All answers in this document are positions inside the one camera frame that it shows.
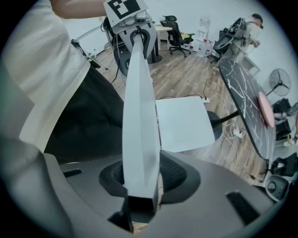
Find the white table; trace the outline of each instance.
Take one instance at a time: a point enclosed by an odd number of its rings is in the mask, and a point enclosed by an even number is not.
[[[181,152],[214,143],[214,133],[200,97],[156,101],[161,146],[165,151]]]
[[[161,44],[160,44],[160,32],[167,32],[173,30],[171,27],[166,26],[155,26],[156,32],[157,32],[157,40],[158,40],[158,50],[161,50]]]

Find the black marble table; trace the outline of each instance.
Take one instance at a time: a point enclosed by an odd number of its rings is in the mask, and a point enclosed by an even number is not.
[[[276,128],[267,126],[262,116],[258,94],[264,93],[263,89],[251,74],[232,60],[223,59],[219,64],[219,71],[237,111],[222,119],[212,120],[211,116],[213,128],[218,126],[221,129],[223,122],[240,115],[258,155],[264,159],[270,159],[275,146]]]

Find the person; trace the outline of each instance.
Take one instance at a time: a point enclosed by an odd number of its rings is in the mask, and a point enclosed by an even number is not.
[[[11,78],[32,100],[19,138],[59,163],[122,152],[123,101],[71,45],[65,19],[105,16],[105,0],[38,0],[1,55]]]
[[[255,48],[260,45],[260,41],[258,41],[257,38],[260,34],[260,30],[263,29],[263,18],[255,13],[251,18],[246,19],[245,22],[246,30],[243,39],[235,40],[229,45],[227,52],[218,61],[216,66],[213,67],[214,70],[218,71],[218,65],[223,59],[230,59],[236,63],[240,63],[247,53],[249,45],[253,45]]]
[[[296,133],[295,142],[298,140],[298,102],[294,104],[287,112],[275,113],[274,118],[279,123],[287,119],[287,117],[296,116]]]

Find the standing fan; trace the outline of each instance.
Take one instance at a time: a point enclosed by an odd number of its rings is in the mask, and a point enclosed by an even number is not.
[[[287,95],[291,89],[291,81],[289,75],[283,69],[275,69],[270,75],[270,87],[271,91],[267,96],[274,92],[280,97]]]

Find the laminate flooring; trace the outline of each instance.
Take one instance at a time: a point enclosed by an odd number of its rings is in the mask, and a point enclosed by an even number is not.
[[[150,64],[150,74],[153,79],[153,88],[156,99],[165,96],[184,97],[190,94],[198,94],[211,99],[215,94],[220,94],[225,100],[215,95],[209,104],[206,105],[208,111],[215,112],[224,117],[236,110],[236,106],[219,74],[213,70],[215,64],[211,64],[213,58],[199,58],[196,52],[191,55],[187,54],[187,58],[181,52],[174,52],[170,55],[167,44],[162,42],[161,51],[159,54],[163,57],[162,61]],[[117,65],[115,63],[112,51],[106,50],[97,56],[96,60],[104,67],[99,69],[99,72],[106,77],[109,82],[115,79]],[[115,90],[119,93],[123,100],[125,94],[125,79],[122,79],[121,73],[118,73],[117,78],[113,82]],[[235,118],[239,128],[244,128],[241,118]],[[260,181],[264,179],[264,175],[260,175],[265,169],[265,160],[259,157],[251,143],[248,135],[242,139],[235,138],[237,147],[237,159],[227,162],[222,156],[223,135],[212,145],[203,148],[185,151],[183,154],[191,155],[197,159],[208,161],[220,166],[223,166],[245,181],[253,185],[262,185]],[[232,146],[225,142],[223,145],[223,153],[225,157],[230,160],[235,153]],[[253,175],[256,180],[252,180],[249,174]]]

